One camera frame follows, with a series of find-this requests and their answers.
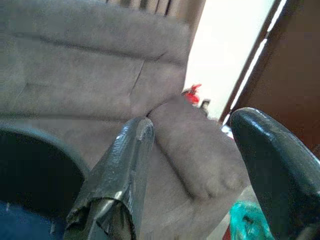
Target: white wall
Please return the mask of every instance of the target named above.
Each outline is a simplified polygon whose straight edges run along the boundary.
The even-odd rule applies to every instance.
[[[195,34],[185,88],[201,83],[219,118],[274,0],[206,0]]]

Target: sofa armrest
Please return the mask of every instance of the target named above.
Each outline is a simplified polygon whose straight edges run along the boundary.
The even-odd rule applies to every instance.
[[[148,117],[157,143],[193,197],[207,200],[228,191],[240,193],[249,184],[235,142],[183,96],[172,98]]]

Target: floor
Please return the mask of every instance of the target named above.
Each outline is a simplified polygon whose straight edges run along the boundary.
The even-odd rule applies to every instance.
[[[259,204],[252,186],[246,187],[237,200],[250,201]],[[213,230],[213,232],[210,233],[210,235],[207,237],[207,240],[221,240],[227,230],[229,222],[230,215],[228,213],[220,222],[220,224]]]

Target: black object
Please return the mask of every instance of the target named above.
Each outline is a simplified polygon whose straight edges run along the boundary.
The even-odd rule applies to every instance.
[[[0,125],[0,201],[65,219],[89,169],[57,138],[34,128]]]
[[[58,139],[36,129],[1,125],[0,223],[9,219],[10,224],[1,224],[0,237],[36,240],[50,231],[47,239],[58,240],[66,226],[65,240],[137,239],[154,138],[148,118],[128,121],[89,173]],[[27,238],[17,232],[23,226]]]
[[[320,239],[320,162],[267,114],[242,108],[231,116],[234,140],[276,239]]]
[[[138,238],[154,139],[146,117],[123,126],[83,184],[67,217],[65,240]]]

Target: dark blue object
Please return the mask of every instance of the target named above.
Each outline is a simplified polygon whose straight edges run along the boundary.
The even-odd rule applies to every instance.
[[[0,201],[1,240],[62,240],[66,223]]]

